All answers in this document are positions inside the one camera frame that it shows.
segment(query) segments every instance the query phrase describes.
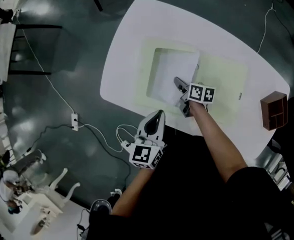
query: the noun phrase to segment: power strip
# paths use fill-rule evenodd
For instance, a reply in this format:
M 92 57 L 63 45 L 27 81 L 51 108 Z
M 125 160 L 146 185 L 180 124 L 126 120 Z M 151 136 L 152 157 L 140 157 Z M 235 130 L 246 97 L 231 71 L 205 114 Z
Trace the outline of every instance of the power strip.
M 72 130 L 78 131 L 79 130 L 79 122 L 78 122 L 78 114 L 77 113 L 72 113 L 71 114 L 71 126 Z

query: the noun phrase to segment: wooden box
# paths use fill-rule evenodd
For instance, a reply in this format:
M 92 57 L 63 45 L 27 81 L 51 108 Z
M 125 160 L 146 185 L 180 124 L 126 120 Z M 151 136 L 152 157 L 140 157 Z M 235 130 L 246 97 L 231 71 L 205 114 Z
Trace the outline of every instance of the wooden box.
M 287 95 L 278 91 L 260 100 L 262 126 L 267 130 L 283 127 L 288 122 Z

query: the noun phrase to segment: black shirt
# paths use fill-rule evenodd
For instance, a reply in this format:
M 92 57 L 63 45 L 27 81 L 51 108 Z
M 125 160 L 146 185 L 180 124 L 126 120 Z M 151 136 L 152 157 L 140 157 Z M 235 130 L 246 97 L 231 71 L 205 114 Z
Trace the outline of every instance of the black shirt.
M 202 137 L 168 134 L 168 147 L 130 218 L 91 213 L 87 239 L 120 231 L 198 239 L 294 239 L 294 207 L 262 168 L 221 179 Z

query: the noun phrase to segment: dark floor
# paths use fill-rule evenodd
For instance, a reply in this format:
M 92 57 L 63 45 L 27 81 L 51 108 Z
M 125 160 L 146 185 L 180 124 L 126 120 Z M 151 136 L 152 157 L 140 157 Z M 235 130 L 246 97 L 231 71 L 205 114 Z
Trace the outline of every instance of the dark floor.
M 119 124 L 137 125 L 141 116 L 102 100 L 100 80 L 117 27 L 133 0 L 100 0 L 98 12 L 93 0 L 27 0 L 19 17 L 24 24 L 62 25 L 63 30 L 26 31 L 31 46 L 55 87 L 81 116 L 81 121 L 98 127 L 109 144 L 119 148 L 115 129 Z M 160 0 L 193 12 L 229 31 L 258 50 L 264 30 L 264 16 L 271 0 Z M 276 12 L 294 34 L 294 11 L 285 1 L 275 3 Z M 23 39 L 15 43 L 26 60 L 12 68 L 40 70 Z M 288 82 L 294 96 L 294 46 L 271 12 L 260 54 Z M 17 155 L 26 151 L 45 126 L 69 124 L 71 110 L 42 76 L 10 75 L 5 84 L 5 112 L 9 135 Z M 57 176 L 69 169 L 60 188 L 67 191 L 75 182 L 82 186 L 74 197 L 87 205 L 108 197 L 122 187 L 127 166 L 107 155 L 85 128 L 48 130 L 37 143 L 48 156 L 48 171 Z M 113 153 L 128 159 L 126 152 Z M 131 181 L 137 170 L 132 168 Z

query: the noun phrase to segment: forearm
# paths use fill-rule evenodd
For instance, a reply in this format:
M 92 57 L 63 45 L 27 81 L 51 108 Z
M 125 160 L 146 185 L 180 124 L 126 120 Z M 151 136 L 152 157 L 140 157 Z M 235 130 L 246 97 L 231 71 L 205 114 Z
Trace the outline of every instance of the forearm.
M 140 169 L 137 176 L 120 196 L 114 205 L 111 214 L 122 217 L 129 217 L 137 203 L 140 192 L 144 185 L 149 181 L 153 170 Z
M 203 105 L 191 103 L 190 111 L 196 119 L 216 167 L 225 182 L 237 170 L 247 167 L 236 146 L 224 134 Z

